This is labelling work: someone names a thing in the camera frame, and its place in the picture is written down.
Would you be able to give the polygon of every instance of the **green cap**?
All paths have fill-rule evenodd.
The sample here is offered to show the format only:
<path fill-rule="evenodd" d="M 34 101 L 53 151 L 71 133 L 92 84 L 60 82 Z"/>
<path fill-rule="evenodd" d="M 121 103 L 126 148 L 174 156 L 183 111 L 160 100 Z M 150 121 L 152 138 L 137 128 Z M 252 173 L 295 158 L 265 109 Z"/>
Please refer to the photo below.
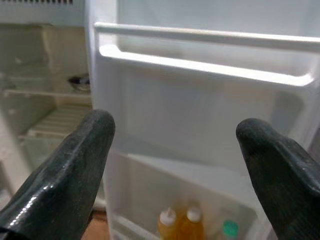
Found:
<path fill-rule="evenodd" d="M 223 234 L 228 236 L 228 237 L 232 237 L 232 238 L 236 238 L 238 236 L 238 232 L 239 232 L 239 226 L 236 222 L 234 221 L 225 221 L 223 224 Z"/>

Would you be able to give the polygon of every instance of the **white cap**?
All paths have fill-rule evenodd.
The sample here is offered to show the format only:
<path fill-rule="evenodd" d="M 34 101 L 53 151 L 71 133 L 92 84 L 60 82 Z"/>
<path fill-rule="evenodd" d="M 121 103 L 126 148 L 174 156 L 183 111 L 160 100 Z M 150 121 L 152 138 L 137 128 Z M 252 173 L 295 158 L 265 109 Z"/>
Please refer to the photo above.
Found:
<path fill-rule="evenodd" d="M 170 207 L 160 213 L 160 222 L 166 226 L 172 226 L 177 219 L 176 212 Z"/>
<path fill-rule="evenodd" d="M 192 206 L 186 212 L 186 217 L 193 223 L 201 221 L 202 213 L 199 207 Z"/>

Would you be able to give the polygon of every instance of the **yellow bottle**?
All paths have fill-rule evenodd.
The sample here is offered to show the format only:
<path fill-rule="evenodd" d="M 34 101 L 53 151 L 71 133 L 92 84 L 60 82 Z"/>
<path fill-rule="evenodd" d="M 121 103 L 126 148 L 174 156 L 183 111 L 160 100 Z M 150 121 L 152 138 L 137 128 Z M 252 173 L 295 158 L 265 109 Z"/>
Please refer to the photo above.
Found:
<path fill-rule="evenodd" d="M 179 223 L 178 240 L 204 240 L 204 226 L 200 208 L 189 207 Z"/>
<path fill-rule="evenodd" d="M 168 208 L 160 213 L 158 232 L 162 240 L 177 240 L 177 214 Z"/>

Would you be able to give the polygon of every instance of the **bottle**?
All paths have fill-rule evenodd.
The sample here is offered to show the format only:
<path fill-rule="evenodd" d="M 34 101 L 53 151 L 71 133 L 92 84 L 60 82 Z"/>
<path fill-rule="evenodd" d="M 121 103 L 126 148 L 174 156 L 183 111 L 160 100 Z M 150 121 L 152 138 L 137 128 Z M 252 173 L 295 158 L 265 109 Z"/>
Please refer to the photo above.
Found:
<path fill-rule="evenodd" d="M 234 221 L 225 221 L 223 223 L 222 234 L 217 238 L 217 240 L 237 240 L 239 234 L 239 226 Z"/>
<path fill-rule="evenodd" d="M 160 213 L 158 232 L 162 240 L 177 240 L 177 214 L 170 207 Z"/>
<path fill-rule="evenodd" d="M 204 240 L 202 213 L 196 206 L 189 207 L 179 223 L 178 240 Z"/>

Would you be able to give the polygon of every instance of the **wooden floor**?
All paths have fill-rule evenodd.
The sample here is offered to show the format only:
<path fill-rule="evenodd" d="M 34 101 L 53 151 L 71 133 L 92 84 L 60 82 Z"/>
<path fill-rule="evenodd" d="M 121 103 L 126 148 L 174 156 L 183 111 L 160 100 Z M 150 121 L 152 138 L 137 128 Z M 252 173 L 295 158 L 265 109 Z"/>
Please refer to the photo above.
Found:
<path fill-rule="evenodd" d="M 108 222 L 105 212 L 95 212 L 81 240 L 109 240 Z"/>

